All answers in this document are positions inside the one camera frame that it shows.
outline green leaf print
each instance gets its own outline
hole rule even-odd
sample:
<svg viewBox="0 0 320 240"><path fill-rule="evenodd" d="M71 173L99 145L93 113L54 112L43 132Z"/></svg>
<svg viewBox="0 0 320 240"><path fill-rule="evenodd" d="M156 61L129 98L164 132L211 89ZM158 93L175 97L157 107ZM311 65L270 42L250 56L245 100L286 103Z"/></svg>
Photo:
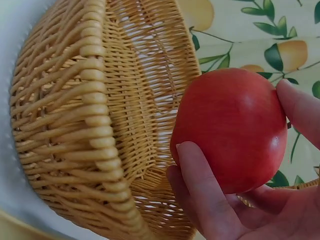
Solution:
<svg viewBox="0 0 320 240"><path fill-rule="evenodd" d="M312 94L317 99L320 99L320 81L316 81L312 86Z"/></svg>
<svg viewBox="0 0 320 240"><path fill-rule="evenodd" d="M297 85L299 85L298 81L295 80L294 78L287 77L286 79L287 79L290 83L292 83L292 84L297 84Z"/></svg>
<svg viewBox="0 0 320 240"><path fill-rule="evenodd" d="M257 28L264 31L267 34L275 35L275 36L281 36L282 33L278 30L277 27L272 26L268 23L264 22L254 22L253 23Z"/></svg>
<svg viewBox="0 0 320 240"><path fill-rule="evenodd" d="M200 48L199 40L196 35L192 34L192 42L194 44L194 48L197 51Z"/></svg>
<svg viewBox="0 0 320 240"><path fill-rule="evenodd" d="M293 146L292 146L292 150L291 150L291 154L290 154L290 163L292 164L292 161L294 159L294 154L295 154L295 150L296 150L296 147L297 147L297 143L298 143L298 140L301 136L301 133L294 127L293 128L296 133L297 133L297 136L295 137L295 140L294 140L294 143L293 143Z"/></svg>
<svg viewBox="0 0 320 240"><path fill-rule="evenodd" d="M284 69L284 64L282 62L278 45L275 43L270 48L265 50L264 58L268 62L268 64L273 67L275 70L282 72Z"/></svg>
<svg viewBox="0 0 320 240"><path fill-rule="evenodd" d="M263 1L263 10L268 18L273 22L275 20L275 7L271 0Z"/></svg>
<svg viewBox="0 0 320 240"><path fill-rule="evenodd" d="M280 18L278 25L277 25L278 31L283 36L287 36L287 19L286 16L283 16Z"/></svg>
<svg viewBox="0 0 320 240"><path fill-rule="evenodd" d="M320 167L314 166L313 168L315 170L315 173L319 176L320 175L320 171L319 171Z"/></svg>
<svg viewBox="0 0 320 240"><path fill-rule="evenodd" d="M230 65L230 54L228 53L226 57L222 60L220 65L217 67L217 69L226 69Z"/></svg>
<svg viewBox="0 0 320 240"><path fill-rule="evenodd" d="M286 178L286 176L281 172L277 171L276 174L271 179L271 182L268 182L267 185L269 187L287 187L289 186L289 182Z"/></svg>
<svg viewBox="0 0 320 240"><path fill-rule="evenodd" d="M218 56L208 56L208 57L203 57L203 58L200 58L199 59L199 64L206 64L206 63L209 63L213 60L216 60L216 59L220 59L224 56L223 55L218 55Z"/></svg>
<svg viewBox="0 0 320 240"><path fill-rule="evenodd" d="M290 29L288 37L289 38L298 37L297 30L294 26Z"/></svg>
<svg viewBox="0 0 320 240"><path fill-rule="evenodd" d="M300 185L300 184L304 184L305 182L302 180L302 178L299 176L299 175L297 175L296 177L295 177L295 180L294 180L294 185L295 186L298 186L298 185Z"/></svg>
<svg viewBox="0 0 320 240"><path fill-rule="evenodd" d="M320 23L320 1L315 5L314 8L314 23Z"/></svg>
<svg viewBox="0 0 320 240"><path fill-rule="evenodd" d="M263 9L254 8L254 7L244 7L241 9L241 12L245 14L255 15L255 16L264 16L266 15Z"/></svg>
<svg viewBox="0 0 320 240"><path fill-rule="evenodd" d="M271 72L257 72L257 74L261 75L262 77L264 77L265 79L269 79L272 76Z"/></svg>

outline wicker basket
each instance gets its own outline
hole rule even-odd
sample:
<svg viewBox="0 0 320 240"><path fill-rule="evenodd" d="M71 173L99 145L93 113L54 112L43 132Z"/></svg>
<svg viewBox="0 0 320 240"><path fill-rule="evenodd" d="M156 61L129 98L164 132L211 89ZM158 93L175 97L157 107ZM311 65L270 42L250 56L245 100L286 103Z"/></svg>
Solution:
<svg viewBox="0 0 320 240"><path fill-rule="evenodd" d="M11 89L33 189L111 240L190 239L165 170L179 101L199 74L175 0L58 0L26 41Z"/></svg>

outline apple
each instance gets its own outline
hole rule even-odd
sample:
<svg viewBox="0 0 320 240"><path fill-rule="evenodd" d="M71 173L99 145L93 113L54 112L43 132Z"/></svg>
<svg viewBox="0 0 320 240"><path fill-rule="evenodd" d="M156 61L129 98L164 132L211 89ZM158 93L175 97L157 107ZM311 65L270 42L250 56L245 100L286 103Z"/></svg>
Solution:
<svg viewBox="0 0 320 240"><path fill-rule="evenodd" d="M197 77L185 90L170 151L179 165L176 145L196 143L222 191L239 194L260 187L276 174L287 135L276 88L257 73L225 68Z"/></svg>

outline yellow lemon pattern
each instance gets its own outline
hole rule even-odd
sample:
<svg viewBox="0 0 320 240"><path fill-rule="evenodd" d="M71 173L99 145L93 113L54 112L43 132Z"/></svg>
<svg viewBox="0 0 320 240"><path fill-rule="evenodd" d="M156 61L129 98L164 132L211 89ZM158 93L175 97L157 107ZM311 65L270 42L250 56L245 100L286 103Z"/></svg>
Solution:
<svg viewBox="0 0 320 240"><path fill-rule="evenodd" d="M263 73L265 71L262 67L253 64L244 65L241 68L253 73Z"/></svg>
<svg viewBox="0 0 320 240"><path fill-rule="evenodd" d="M278 43L283 70L287 72L295 71L303 66L308 59L308 48L305 41L292 40Z"/></svg>
<svg viewBox="0 0 320 240"><path fill-rule="evenodd" d="M320 99L320 0L177 2L202 73L242 68L274 86L288 79ZM319 175L319 165L319 151L292 127L284 161L268 185L312 181Z"/></svg>
<svg viewBox="0 0 320 240"><path fill-rule="evenodd" d="M196 31L209 29L214 20L214 7L209 0L177 0L186 25Z"/></svg>

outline lemon print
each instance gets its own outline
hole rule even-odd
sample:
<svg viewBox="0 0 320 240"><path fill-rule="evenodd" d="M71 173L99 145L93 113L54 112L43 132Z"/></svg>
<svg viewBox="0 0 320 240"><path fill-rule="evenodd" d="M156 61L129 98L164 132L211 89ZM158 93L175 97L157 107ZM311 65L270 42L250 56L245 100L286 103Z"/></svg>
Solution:
<svg viewBox="0 0 320 240"><path fill-rule="evenodd" d="M209 0L177 0L186 25L197 31L211 27L215 12Z"/></svg>
<svg viewBox="0 0 320 240"><path fill-rule="evenodd" d="M253 73L263 73L265 71L262 67L253 64L244 65L241 68Z"/></svg>
<svg viewBox="0 0 320 240"><path fill-rule="evenodd" d="M286 41L278 44L283 70L294 71L304 65L308 59L308 47L305 41Z"/></svg>
<svg viewBox="0 0 320 240"><path fill-rule="evenodd" d="M292 72L306 63L308 47L302 40L275 43L264 52L264 57L274 69Z"/></svg>

